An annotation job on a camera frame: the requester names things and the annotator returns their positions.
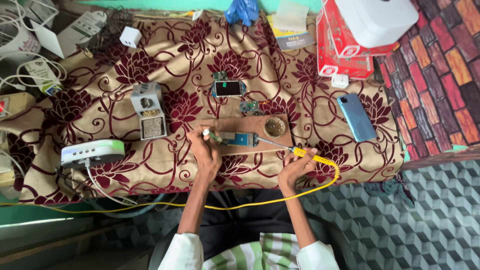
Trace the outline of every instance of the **blue plastic bag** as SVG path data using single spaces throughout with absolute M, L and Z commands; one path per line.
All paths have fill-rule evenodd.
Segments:
M 252 21 L 258 19 L 257 0 L 233 0 L 224 14 L 229 24 L 241 19 L 244 25 L 251 26 Z

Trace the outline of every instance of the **person's right hand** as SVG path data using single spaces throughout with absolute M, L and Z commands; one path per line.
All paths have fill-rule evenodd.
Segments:
M 282 193 L 295 194 L 295 182 L 297 179 L 315 169 L 318 161 L 312 160 L 313 157 L 317 154 L 318 150 L 315 148 L 305 148 L 307 151 L 303 158 L 290 153 L 285 158 L 285 167 L 278 174 L 278 187 Z
M 210 135 L 203 136 L 202 132 L 207 128 L 213 130 L 209 126 L 197 126 L 187 133 L 187 138 L 192 142 L 190 149 L 197 159 L 199 179 L 206 180 L 208 184 L 211 184 L 222 165 L 222 157 L 217 142 L 210 139 Z

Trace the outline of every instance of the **dark cloth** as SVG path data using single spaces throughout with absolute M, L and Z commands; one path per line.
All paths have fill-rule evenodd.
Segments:
M 252 202 L 283 198 L 280 190 L 255 189 Z M 208 194 L 206 205 L 234 207 L 239 205 L 231 190 Z M 240 218 L 238 210 L 205 209 L 200 226 L 200 241 L 204 260 L 235 246 L 255 242 L 260 233 L 295 233 L 285 202 L 248 208 L 247 216 Z

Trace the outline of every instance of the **gold fabric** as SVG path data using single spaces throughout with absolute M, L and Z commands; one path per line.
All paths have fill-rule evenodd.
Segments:
M 286 113 L 294 143 L 316 147 L 320 155 L 341 166 L 336 184 L 384 181 L 399 170 L 403 156 L 396 124 L 381 85 L 371 81 L 333 88 L 330 78 L 317 76 L 315 45 L 281 52 L 272 30 L 261 17 L 250 27 L 228 25 L 224 17 L 204 12 L 185 18 L 138 18 L 138 48 L 122 44 L 89 59 L 82 52 L 64 60 L 66 89 L 23 113 L 0 122 L 10 132 L 13 157 L 28 169 L 15 188 L 21 202 L 57 203 L 79 200 L 55 174 L 62 147 L 102 138 L 125 142 L 123 160 L 92 168 L 96 181 L 111 195 L 188 191 L 197 167 L 185 134 L 195 121 L 242 117 L 240 101 L 269 101 L 266 114 Z M 315 33 L 313 18 L 308 30 Z M 247 86 L 243 98 L 213 98 L 212 73 L 225 70 Z M 132 85 L 157 81 L 163 87 L 167 138 L 141 141 L 139 118 L 129 99 Z M 336 97 L 358 93 L 378 138 L 357 143 Z M 213 188 L 275 188 L 284 151 L 223 157 Z M 65 172 L 81 196 L 96 196 L 86 171 Z M 319 164 L 298 182 L 315 187 L 334 170 Z

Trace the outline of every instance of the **red box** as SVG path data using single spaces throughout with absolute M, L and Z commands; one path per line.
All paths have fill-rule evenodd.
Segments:
M 332 40 L 335 41 L 335 52 L 340 58 L 386 55 L 395 47 L 395 43 L 374 48 L 360 46 L 345 24 L 335 1 L 324 0 L 323 5 L 322 11 L 324 12 L 324 16 L 326 16 Z
M 320 11 L 317 17 L 318 74 L 326 77 L 348 74 L 350 78 L 359 80 L 368 78 L 373 73 L 372 57 L 339 58 L 328 32 L 326 18 Z

